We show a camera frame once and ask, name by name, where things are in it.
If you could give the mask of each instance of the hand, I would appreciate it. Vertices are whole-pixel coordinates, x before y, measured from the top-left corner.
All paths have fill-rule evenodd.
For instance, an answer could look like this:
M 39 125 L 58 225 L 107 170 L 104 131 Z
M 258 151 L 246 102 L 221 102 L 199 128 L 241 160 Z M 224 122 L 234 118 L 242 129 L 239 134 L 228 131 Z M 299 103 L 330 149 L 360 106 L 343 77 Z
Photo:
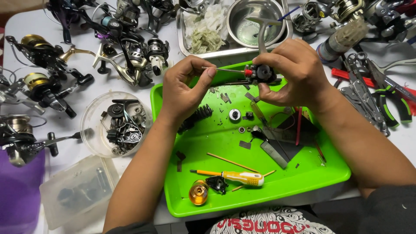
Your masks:
M 210 67 L 203 71 L 201 67 Z M 189 55 L 166 71 L 163 78 L 163 104 L 159 117 L 179 128 L 191 116 L 207 93 L 217 70 L 214 64 Z M 188 84 L 199 76 L 194 88 Z
M 273 105 L 314 108 L 334 89 L 317 52 L 301 39 L 287 39 L 271 53 L 254 58 L 253 63 L 273 67 L 287 79 L 278 92 L 265 83 L 258 84 L 260 100 Z

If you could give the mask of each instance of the green pliers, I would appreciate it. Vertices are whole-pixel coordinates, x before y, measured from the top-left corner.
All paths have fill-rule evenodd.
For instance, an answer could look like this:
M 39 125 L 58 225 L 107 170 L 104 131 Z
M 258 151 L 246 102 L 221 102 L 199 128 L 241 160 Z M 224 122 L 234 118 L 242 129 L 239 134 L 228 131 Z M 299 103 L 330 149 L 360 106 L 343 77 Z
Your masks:
M 401 95 L 396 92 L 396 90 L 404 89 L 390 78 L 388 78 L 383 73 L 379 72 L 374 63 L 367 59 L 368 69 L 371 72 L 372 78 L 374 79 L 375 93 L 373 97 L 376 100 L 377 106 L 380 109 L 381 114 L 385 118 L 386 124 L 388 127 L 397 127 L 399 122 L 393 117 L 389 108 L 387 107 L 386 98 L 389 98 L 397 107 L 400 116 L 400 122 L 410 123 L 412 122 L 412 114 L 410 112 L 409 105 L 401 97 Z

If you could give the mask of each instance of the white table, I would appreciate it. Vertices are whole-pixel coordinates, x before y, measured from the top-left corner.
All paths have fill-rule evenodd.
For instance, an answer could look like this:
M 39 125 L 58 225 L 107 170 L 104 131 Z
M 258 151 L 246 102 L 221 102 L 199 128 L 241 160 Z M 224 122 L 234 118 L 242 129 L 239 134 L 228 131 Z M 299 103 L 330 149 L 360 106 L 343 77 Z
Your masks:
M 109 4 L 116 6 L 116 0 L 109 0 Z M 292 9 L 299 3 L 290 1 L 289 8 Z M 88 9 L 87 12 L 89 15 L 92 14 L 92 9 Z M 101 14 L 96 14 L 96 19 L 101 17 Z M 145 26 L 147 24 L 147 15 L 141 15 L 139 19 L 140 22 Z M 332 22 L 331 19 L 324 19 L 322 25 L 328 27 L 329 22 Z M 93 36 L 93 30 L 82 31 L 81 29 L 76 29 L 74 25 L 71 30 L 72 43 L 77 46 L 79 49 L 91 50 L 96 52 L 99 47 L 100 41 Z M 52 45 L 61 45 L 64 50 L 67 50 L 69 46 L 60 44 L 63 41 L 62 38 L 62 28 L 60 25 L 49 20 L 43 13 L 42 10 L 36 10 L 31 12 L 20 13 L 13 16 L 6 25 L 5 35 L 11 35 L 20 40 L 23 36 L 27 34 L 37 34 L 44 37 Z M 167 26 L 163 26 L 160 30 L 159 38 L 163 41 L 169 41 L 171 45 L 171 51 L 169 53 L 169 60 L 173 60 L 175 63 L 184 58 L 184 55 L 180 52 L 178 44 L 176 24 L 175 21 L 171 21 Z M 150 35 L 146 33 L 142 34 L 146 39 L 150 38 Z M 320 43 L 325 40 L 327 35 L 320 36 L 317 40 L 311 43 L 313 48 L 316 48 Z M 410 59 L 416 57 L 416 52 L 413 49 L 410 49 L 410 46 L 406 45 L 393 45 L 389 48 L 386 48 L 386 44 L 365 44 L 363 43 L 363 49 L 368 52 L 369 57 L 374 60 L 380 66 L 384 66 L 390 62 L 401 60 L 401 59 Z M 11 48 L 9 45 L 5 45 L 4 50 L 4 67 L 10 70 L 16 70 L 22 65 L 14 58 Z M 257 53 L 246 54 L 244 56 L 234 56 L 220 59 L 211 59 L 210 61 L 215 63 L 218 66 L 235 64 L 238 62 L 249 61 L 253 59 Z M 18 52 L 18 57 L 29 63 L 24 56 Z M 94 100 L 96 97 L 100 96 L 109 91 L 125 91 L 132 93 L 137 96 L 143 103 L 150 107 L 150 90 L 152 85 L 162 82 L 162 77 L 154 77 L 153 84 L 141 88 L 141 87 L 131 87 L 126 84 L 123 80 L 118 80 L 117 72 L 112 69 L 112 72 L 107 75 L 100 75 L 97 73 L 96 69 L 92 68 L 93 57 L 87 54 L 75 54 L 68 62 L 69 67 L 77 68 L 82 74 L 91 73 L 95 77 L 95 82 L 86 88 L 86 90 L 80 91 L 77 90 L 75 93 L 69 95 L 65 100 L 71 105 L 74 111 L 77 113 L 77 116 L 74 119 L 69 119 L 65 113 L 58 113 L 51 108 L 47 108 L 45 114 L 43 115 L 48 119 L 48 123 L 42 127 L 34 129 L 34 135 L 38 140 L 46 139 L 46 135 L 50 131 L 54 131 L 57 137 L 69 136 L 73 133 L 79 131 L 81 116 L 87 107 L 87 105 Z M 18 77 L 24 77 L 25 75 L 31 72 L 43 72 L 46 73 L 46 70 L 40 68 L 24 68 L 17 72 Z M 328 67 L 325 67 L 325 73 L 327 74 L 328 80 L 334 84 L 336 79 L 332 78 L 331 71 Z M 406 82 L 410 88 L 416 89 L 416 81 L 414 80 L 414 74 L 416 74 L 416 67 L 400 67 L 393 68 L 388 72 L 390 78 L 394 79 L 401 85 L 404 85 Z M 68 79 L 68 82 L 74 82 L 72 78 Z M 398 117 L 398 112 L 394 108 L 393 104 L 389 105 L 390 111 L 394 116 Z M 2 113 L 19 113 L 19 114 L 36 114 L 29 108 L 24 105 L 18 106 L 8 106 L 2 107 Z M 411 125 L 408 126 L 400 125 L 396 131 L 391 130 L 391 136 L 389 139 L 410 159 L 410 161 L 416 165 L 416 156 L 412 152 L 414 151 L 414 131 L 412 132 Z M 59 155 L 55 158 L 51 158 L 50 155 L 47 155 L 47 166 L 46 166 L 46 176 L 45 180 L 48 180 L 50 176 L 53 176 L 57 172 L 66 169 L 76 163 L 77 161 L 85 158 L 91 153 L 83 145 L 80 140 L 67 140 L 61 143 L 58 143 Z M 131 158 L 117 158 L 114 159 L 114 163 L 117 167 L 117 171 L 122 175 L 126 166 L 130 162 Z M 303 205 L 303 204 L 312 204 L 322 201 L 327 201 L 331 199 L 345 199 L 359 196 L 358 190 L 351 185 L 350 182 L 344 182 L 335 184 L 329 187 L 322 189 L 317 189 L 303 194 L 298 194 L 275 201 L 267 202 L 266 204 L 258 204 L 256 206 L 264 206 L 268 204 L 282 204 L 282 205 Z M 43 208 L 41 208 L 38 226 L 34 233 L 36 234 L 93 234 L 101 233 L 102 227 L 104 225 L 104 216 L 106 211 L 106 205 L 104 204 L 101 207 L 97 207 L 90 212 L 82 215 L 79 218 L 69 222 L 68 224 L 60 227 L 56 230 L 49 231 L 47 228 Z M 162 199 L 157 207 L 154 223 L 155 225 L 169 224 L 174 222 L 184 222 L 196 219 L 205 219 L 210 217 L 218 217 L 229 211 L 225 212 L 215 212 L 202 215 L 196 215 L 192 217 L 184 218 L 175 218 L 170 215 L 167 210 L 165 196 L 162 195 Z

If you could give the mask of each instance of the wooden stick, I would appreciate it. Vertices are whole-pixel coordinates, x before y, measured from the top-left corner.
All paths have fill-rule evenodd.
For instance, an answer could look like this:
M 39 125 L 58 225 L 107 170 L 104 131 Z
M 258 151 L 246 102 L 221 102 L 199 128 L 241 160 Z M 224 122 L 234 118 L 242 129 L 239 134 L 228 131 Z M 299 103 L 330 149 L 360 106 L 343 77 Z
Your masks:
M 263 176 L 264 176 L 264 177 L 266 177 L 266 176 L 270 175 L 271 173 L 274 173 L 275 171 L 277 171 L 277 170 L 271 171 L 271 172 L 269 172 L 269 173 L 267 173 L 267 174 L 264 174 Z M 235 189 L 233 189 L 233 190 L 231 190 L 231 191 L 232 191 L 232 192 L 237 191 L 237 190 L 241 189 L 241 188 L 242 188 L 242 187 L 244 187 L 244 186 L 245 186 L 245 184 L 243 184 L 243 185 L 241 185 L 241 186 L 238 186 L 238 187 L 236 187 Z
M 216 157 L 216 158 L 222 159 L 222 160 L 224 160 L 224 161 L 230 162 L 230 163 L 232 163 L 232 164 L 234 164 L 234 165 L 237 165 L 237 166 L 240 166 L 240 167 L 246 168 L 247 170 L 250 170 L 250 171 L 252 171 L 252 172 L 257 172 L 257 173 L 260 173 L 260 172 L 258 172 L 258 171 L 256 171 L 256 170 L 254 170 L 254 169 L 251 169 L 251 168 L 246 167 L 246 166 L 244 166 L 244 165 L 241 165 L 241 164 L 239 164 L 239 163 L 236 163 L 236 162 L 230 161 L 230 160 L 228 160 L 228 159 L 221 158 L 220 156 L 217 156 L 217 155 L 215 155 L 215 154 L 211 154 L 211 153 L 207 153 L 207 154 L 208 154 L 208 155 L 210 155 L 210 156 L 213 156 L 213 157 Z

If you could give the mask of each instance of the metal bowl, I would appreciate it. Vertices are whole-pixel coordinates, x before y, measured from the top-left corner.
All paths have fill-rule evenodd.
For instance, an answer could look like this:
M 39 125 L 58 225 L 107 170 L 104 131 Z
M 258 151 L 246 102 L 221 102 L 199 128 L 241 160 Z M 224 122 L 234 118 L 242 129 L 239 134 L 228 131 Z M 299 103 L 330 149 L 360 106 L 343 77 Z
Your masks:
M 227 14 L 227 28 L 230 36 L 240 45 L 257 49 L 260 25 L 246 20 L 249 16 L 278 20 L 284 15 L 282 6 L 275 0 L 237 0 Z M 266 47 L 273 45 L 284 33 L 285 21 L 281 25 L 268 27 L 265 32 Z

